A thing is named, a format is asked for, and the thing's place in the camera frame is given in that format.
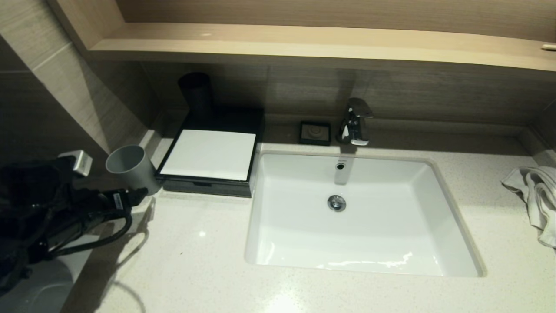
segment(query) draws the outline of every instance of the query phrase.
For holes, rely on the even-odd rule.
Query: undermount sink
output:
[[[329,204],[331,196],[338,197]],[[245,258],[260,265],[481,276],[435,170],[419,160],[264,154]]]

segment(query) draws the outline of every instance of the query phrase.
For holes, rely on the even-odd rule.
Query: faucet handle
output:
[[[352,112],[358,118],[372,118],[374,117],[373,111],[365,102],[365,100],[361,98],[349,98],[347,102],[347,107],[350,112]]]

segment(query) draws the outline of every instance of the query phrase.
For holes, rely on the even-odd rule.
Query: wooden shelf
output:
[[[186,61],[249,56],[347,60],[411,60],[556,71],[544,42],[462,33],[303,26],[125,23],[94,45],[103,60]]]
[[[127,23],[115,0],[49,0],[81,53],[95,60],[266,63],[369,68],[426,61],[556,72],[550,42],[467,33],[314,26]]]

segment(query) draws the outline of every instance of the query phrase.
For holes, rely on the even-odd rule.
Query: tissue box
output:
[[[165,190],[250,198],[264,132],[262,109],[220,109],[187,117],[156,172]]]

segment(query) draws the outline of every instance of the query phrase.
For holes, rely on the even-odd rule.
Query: drain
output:
[[[328,207],[334,212],[342,212],[346,209],[346,200],[339,195],[331,195],[328,198]]]

